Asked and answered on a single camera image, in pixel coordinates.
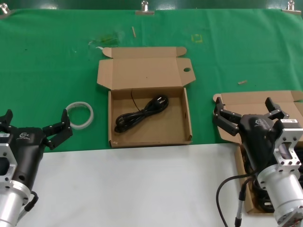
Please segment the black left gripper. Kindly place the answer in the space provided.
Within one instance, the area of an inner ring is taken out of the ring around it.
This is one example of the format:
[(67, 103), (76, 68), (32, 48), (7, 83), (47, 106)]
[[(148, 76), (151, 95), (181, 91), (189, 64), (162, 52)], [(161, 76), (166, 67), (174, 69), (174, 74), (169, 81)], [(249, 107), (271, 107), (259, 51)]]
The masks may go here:
[(9, 144), (9, 147), (17, 162), (17, 167), (12, 176), (12, 180), (32, 189), (40, 161), (43, 157), (45, 146), (50, 150), (70, 138), (73, 133), (71, 122), (64, 109), (59, 123), (46, 126), (44, 128), (25, 127), (16, 128), (10, 125), (13, 113), (10, 109), (5, 115), (0, 117), (0, 142)]

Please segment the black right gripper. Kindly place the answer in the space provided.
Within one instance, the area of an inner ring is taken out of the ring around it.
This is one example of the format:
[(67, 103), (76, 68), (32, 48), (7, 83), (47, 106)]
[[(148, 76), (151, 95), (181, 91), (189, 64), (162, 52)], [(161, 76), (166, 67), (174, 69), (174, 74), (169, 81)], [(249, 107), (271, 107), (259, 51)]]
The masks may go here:
[(267, 114), (245, 114), (224, 109), (220, 97), (215, 101), (213, 123), (232, 136), (238, 132), (250, 163), (248, 174), (259, 174), (265, 168), (276, 165), (273, 150), (278, 132), (273, 129), (274, 120), (288, 119), (280, 105), (275, 104), (270, 97), (265, 101)]

